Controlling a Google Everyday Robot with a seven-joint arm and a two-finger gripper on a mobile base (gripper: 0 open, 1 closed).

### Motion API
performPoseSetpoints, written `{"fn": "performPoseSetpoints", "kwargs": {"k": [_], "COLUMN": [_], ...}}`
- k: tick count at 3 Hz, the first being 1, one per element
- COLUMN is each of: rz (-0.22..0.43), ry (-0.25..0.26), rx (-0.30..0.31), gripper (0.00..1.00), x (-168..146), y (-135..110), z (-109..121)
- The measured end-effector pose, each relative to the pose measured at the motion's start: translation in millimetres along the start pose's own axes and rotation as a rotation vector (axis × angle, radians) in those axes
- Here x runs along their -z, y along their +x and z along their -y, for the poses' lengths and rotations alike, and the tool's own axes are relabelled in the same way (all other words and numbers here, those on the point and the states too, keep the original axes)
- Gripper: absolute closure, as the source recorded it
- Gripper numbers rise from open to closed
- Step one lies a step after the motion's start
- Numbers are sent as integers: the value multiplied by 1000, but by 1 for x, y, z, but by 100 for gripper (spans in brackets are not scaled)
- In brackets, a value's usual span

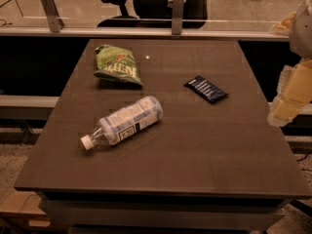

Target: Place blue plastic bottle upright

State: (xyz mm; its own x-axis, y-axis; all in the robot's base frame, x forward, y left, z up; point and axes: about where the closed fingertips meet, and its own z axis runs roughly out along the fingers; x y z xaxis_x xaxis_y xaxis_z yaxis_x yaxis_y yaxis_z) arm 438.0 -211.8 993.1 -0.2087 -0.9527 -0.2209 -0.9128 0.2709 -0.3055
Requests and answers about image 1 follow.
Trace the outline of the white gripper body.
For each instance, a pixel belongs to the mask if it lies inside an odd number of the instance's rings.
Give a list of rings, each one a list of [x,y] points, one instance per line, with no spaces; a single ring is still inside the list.
[[[312,58],[312,0],[305,0],[292,21],[290,48],[302,58]]]

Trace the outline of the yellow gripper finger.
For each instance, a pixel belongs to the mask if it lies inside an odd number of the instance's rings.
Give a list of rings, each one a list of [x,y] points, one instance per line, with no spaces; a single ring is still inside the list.
[[[282,20],[274,23],[269,29],[270,33],[289,36],[293,25],[296,12],[291,12]]]
[[[284,127],[312,101],[312,60],[295,67],[285,65],[279,78],[277,95],[267,116],[273,127]]]

